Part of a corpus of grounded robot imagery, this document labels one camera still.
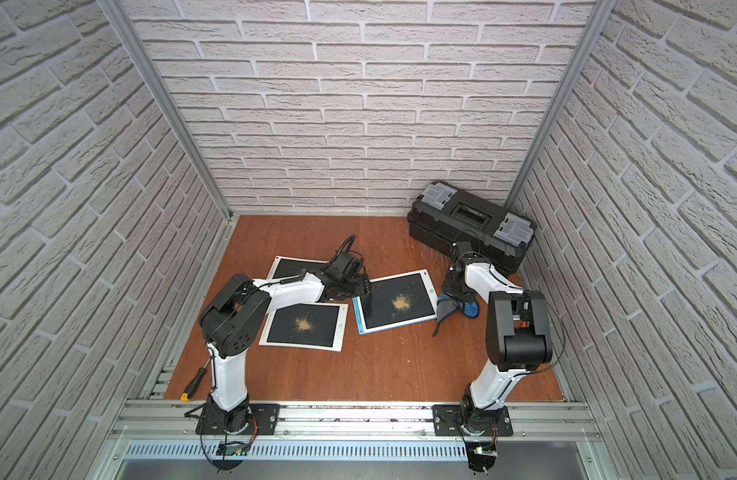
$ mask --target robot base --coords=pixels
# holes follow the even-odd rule
[[[249,403],[248,397],[232,410],[222,410],[209,395],[203,413],[195,427],[197,435],[253,435],[256,419],[257,435],[272,435],[278,422],[277,403]]]
[[[482,452],[488,450],[494,437],[491,426],[497,429],[499,437],[513,435],[510,414],[507,407],[497,410],[481,410],[474,408],[470,398],[470,385],[465,388],[459,407],[453,405],[433,405],[432,416],[435,419],[435,435],[445,437],[461,437],[465,442],[468,466],[474,472],[486,472],[494,466],[496,456]]]

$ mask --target wooden floor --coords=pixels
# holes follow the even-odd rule
[[[275,255],[328,260],[351,234],[358,236],[352,249],[365,257],[369,277],[426,268],[440,291],[450,260],[413,240],[403,217],[242,216],[204,305],[234,274],[265,278]],[[479,303],[477,319],[449,317],[435,338],[435,321],[359,335],[352,306],[341,352],[259,346],[257,337],[246,362],[248,393],[254,400],[458,401],[488,358],[486,309]],[[207,359],[196,323],[165,398],[179,398]],[[206,398],[210,386],[209,370],[194,399]],[[550,370],[521,380],[509,399],[562,396]]]

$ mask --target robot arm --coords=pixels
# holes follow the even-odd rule
[[[459,261],[446,276],[444,292],[461,302],[473,302],[477,294],[489,308],[485,335],[489,360],[461,403],[465,427],[477,432],[493,420],[485,411],[501,409],[519,380],[551,360],[553,346],[545,297],[510,282],[472,252],[468,242],[455,247]]]
[[[344,300],[370,291],[363,260],[350,252],[354,238],[353,235],[345,240],[331,261],[319,270],[280,280],[252,280],[243,274],[235,275],[201,313],[199,322],[211,356],[214,382],[206,401],[205,423],[221,428],[221,433],[236,433],[245,428],[246,351],[267,313],[297,303]]]

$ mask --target metal vent grille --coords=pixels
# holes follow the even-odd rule
[[[382,462],[466,462],[461,442],[455,440],[420,442],[336,442],[326,440],[266,440],[254,442],[244,455],[227,456],[244,460],[363,460]],[[210,458],[220,459],[216,448],[220,440],[204,440],[203,447]],[[127,459],[203,458],[200,442],[195,440],[132,440],[126,450]]]

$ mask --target aluminum frame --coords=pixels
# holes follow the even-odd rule
[[[466,456],[459,437],[437,437],[431,407],[435,402],[276,402],[281,405],[275,433],[257,438],[257,460],[461,461]],[[184,412],[200,402],[129,400],[108,436],[89,480],[112,480],[126,458],[201,458],[197,420]],[[601,435],[583,402],[507,402],[512,437],[500,442],[575,442],[591,480],[614,478],[605,462]],[[248,440],[248,436],[228,436]],[[222,436],[204,436],[210,457]],[[328,446],[353,448],[329,451]],[[287,448],[283,452],[270,448]],[[371,448],[409,450],[371,450]]]
[[[512,210],[515,206],[517,197],[521,194],[523,186],[528,180],[528,174],[534,168],[545,141],[550,137],[550,132],[555,127],[558,118],[561,117],[563,107],[571,96],[571,92],[574,91],[582,69],[585,68],[587,59],[590,58],[590,53],[593,52],[595,42],[601,36],[601,32],[603,32],[609,15],[613,12],[613,7],[616,4],[617,0],[598,0],[595,3],[590,18],[587,20],[587,25],[585,25],[585,30],[582,32],[574,53],[571,54],[566,69],[561,75],[561,80],[550,99],[550,104],[547,105],[545,116],[542,117],[534,138],[531,139],[531,144],[526,152],[526,159],[515,176],[515,182],[513,182],[508,199],[505,201],[505,207],[508,210]]]
[[[358,439],[439,442],[449,438],[435,436],[432,406],[440,405],[436,402],[274,403],[281,410],[270,438],[345,442]],[[197,420],[184,418],[184,412],[199,405],[200,402],[179,400],[129,400],[121,409],[109,438],[198,439],[194,433]],[[501,442],[601,440],[586,403],[506,402],[505,405],[510,409],[515,434],[502,438]],[[228,438],[248,439],[248,436]]]
[[[229,208],[229,204],[222,194],[219,185],[216,183],[216,179],[211,174],[211,170],[206,164],[206,159],[203,158],[200,148],[192,136],[192,132],[187,127],[184,118],[182,118],[182,114],[176,106],[176,102],[174,102],[171,92],[166,86],[166,82],[163,81],[158,68],[155,66],[155,62],[152,61],[150,53],[147,52],[147,48],[144,42],[142,42],[142,38],[136,32],[133,21],[126,13],[124,5],[120,0],[99,0],[99,3],[107,19],[110,21],[110,25],[115,30],[115,33],[118,34],[118,37],[120,37],[120,42],[124,45],[131,57],[132,63],[139,70],[144,84],[150,89],[155,102],[163,113],[163,118],[171,126],[176,139],[179,140],[187,154],[187,158],[198,173],[198,178],[200,178],[203,186],[209,192],[211,200],[220,211],[222,217],[225,220],[230,220],[232,218],[232,211]]]

